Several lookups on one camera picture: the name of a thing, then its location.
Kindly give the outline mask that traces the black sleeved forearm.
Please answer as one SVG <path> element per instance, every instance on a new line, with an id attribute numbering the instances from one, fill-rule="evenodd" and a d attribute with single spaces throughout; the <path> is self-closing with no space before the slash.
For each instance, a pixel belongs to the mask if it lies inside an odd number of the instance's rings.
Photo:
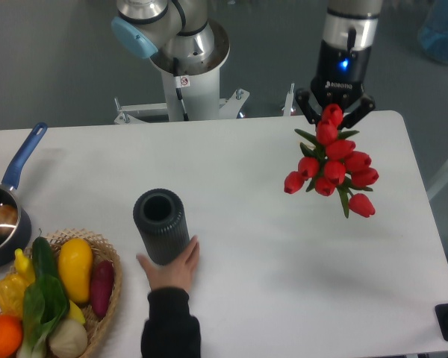
<path id="1" fill-rule="evenodd" d="M 202 336 L 197 317 L 190 314 L 189 295 L 166 287 L 148 294 L 149 318 L 141 338 L 143 357 L 200 357 Z"/>

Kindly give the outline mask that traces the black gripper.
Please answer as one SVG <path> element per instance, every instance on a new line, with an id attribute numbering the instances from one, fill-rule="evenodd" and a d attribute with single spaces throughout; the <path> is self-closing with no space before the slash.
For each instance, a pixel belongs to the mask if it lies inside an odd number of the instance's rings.
<path id="1" fill-rule="evenodd" d="M 311 125 L 317 125 L 322 111 L 330 104 L 338 104 L 347 110 L 358 106 L 343 117 L 338 129 L 353 128 L 365 116 L 375 110 L 374 97 L 364 90 L 364 79 L 372 48 L 337 48 L 326 41 L 320 43 L 317 71 L 311 81 L 311 90 L 299 88 L 295 101 Z"/>

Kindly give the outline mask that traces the person's hand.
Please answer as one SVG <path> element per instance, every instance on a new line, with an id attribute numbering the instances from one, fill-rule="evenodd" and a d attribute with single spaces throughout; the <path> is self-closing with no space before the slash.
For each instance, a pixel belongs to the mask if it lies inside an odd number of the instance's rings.
<path id="1" fill-rule="evenodd" d="M 144 254 L 136 259 L 144 270 L 152 291 L 165 288 L 182 289 L 189 293 L 199 265 L 200 242 L 198 236 L 191 238 L 187 247 L 169 264 L 157 266 Z"/>

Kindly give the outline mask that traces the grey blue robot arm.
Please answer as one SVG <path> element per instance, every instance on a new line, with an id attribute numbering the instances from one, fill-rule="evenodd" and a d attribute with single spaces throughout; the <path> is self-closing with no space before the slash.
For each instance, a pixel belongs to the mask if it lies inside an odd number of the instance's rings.
<path id="1" fill-rule="evenodd" d="M 228 34 L 208 16 L 205 1 L 118 1 L 111 28 L 118 41 L 161 72 L 172 122 L 234 119 L 249 97 L 243 89 L 220 97 L 220 68 L 230 52 Z M 316 75 L 310 89 L 290 89 L 283 113 L 293 106 L 311 124 L 336 104 L 343 128 L 351 128 L 375 107 L 364 77 L 382 8 L 380 1 L 330 1 Z"/>

